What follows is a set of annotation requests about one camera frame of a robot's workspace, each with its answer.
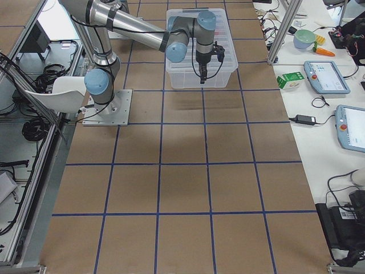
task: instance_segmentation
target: white box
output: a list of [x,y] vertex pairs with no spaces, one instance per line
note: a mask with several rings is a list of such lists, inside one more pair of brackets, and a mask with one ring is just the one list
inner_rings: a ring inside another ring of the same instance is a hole
[[[189,9],[189,10],[168,10],[167,21],[171,16],[198,17],[198,13],[206,9]],[[212,79],[208,79],[204,84],[200,84],[200,78],[195,75],[192,67],[192,42],[189,41],[188,52],[185,59],[180,63],[172,63],[166,59],[166,71],[170,76],[171,86],[173,88],[196,88],[196,87],[225,87],[228,83],[232,72],[238,68],[236,52],[233,47],[233,41],[229,30],[228,20],[224,9],[208,9],[217,17],[216,32],[214,41],[225,49],[225,58],[219,73]],[[195,70],[199,73],[199,65],[195,61],[196,41],[194,41],[193,60]],[[215,74],[220,66],[217,56],[212,56],[212,60],[207,65],[208,77]]]

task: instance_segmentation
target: yellow sponge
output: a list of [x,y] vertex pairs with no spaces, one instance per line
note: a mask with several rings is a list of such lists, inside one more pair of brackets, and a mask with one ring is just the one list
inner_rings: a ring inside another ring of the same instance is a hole
[[315,36],[315,41],[321,46],[325,43],[326,38],[320,35]]

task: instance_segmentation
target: toy carrot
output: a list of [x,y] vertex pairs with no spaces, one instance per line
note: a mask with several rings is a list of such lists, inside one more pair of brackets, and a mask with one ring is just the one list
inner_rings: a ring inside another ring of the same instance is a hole
[[331,57],[336,56],[332,51],[325,50],[321,47],[317,47],[317,42],[314,42],[313,52],[325,56],[331,56]]

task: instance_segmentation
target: tablet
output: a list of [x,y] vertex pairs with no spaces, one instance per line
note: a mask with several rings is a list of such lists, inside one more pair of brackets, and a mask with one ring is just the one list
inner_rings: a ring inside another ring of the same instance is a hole
[[339,105],[335,112],[337,137],[348,150],[365,152],[365,108]]
[[306,61],[304,70],[319,94],[349,94],[350,88],[333,61]]

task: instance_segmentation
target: tablet screen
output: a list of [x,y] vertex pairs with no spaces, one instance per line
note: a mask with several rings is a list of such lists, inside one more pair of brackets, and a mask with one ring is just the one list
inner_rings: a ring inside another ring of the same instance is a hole
[[365,148],[365,111],[344,108],[346,112],[348,144]]
[[311,63],[311,66],[323,90],[345,90],[331,63]]

